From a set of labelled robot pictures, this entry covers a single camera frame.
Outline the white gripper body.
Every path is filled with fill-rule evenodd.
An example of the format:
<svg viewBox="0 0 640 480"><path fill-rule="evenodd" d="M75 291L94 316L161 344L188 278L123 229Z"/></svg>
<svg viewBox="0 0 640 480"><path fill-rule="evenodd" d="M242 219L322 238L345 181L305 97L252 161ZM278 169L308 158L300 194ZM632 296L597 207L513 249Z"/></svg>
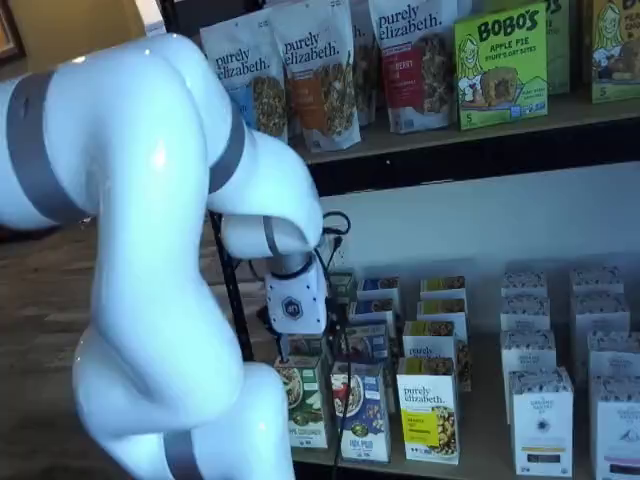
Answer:
<svg viewBox="0 0 640 480"><path fill-rule="evenodd" d="M327 325L327 285L318 261L283 278L265 276L267 310L272 328L282 335L320 335Z"/></svg>

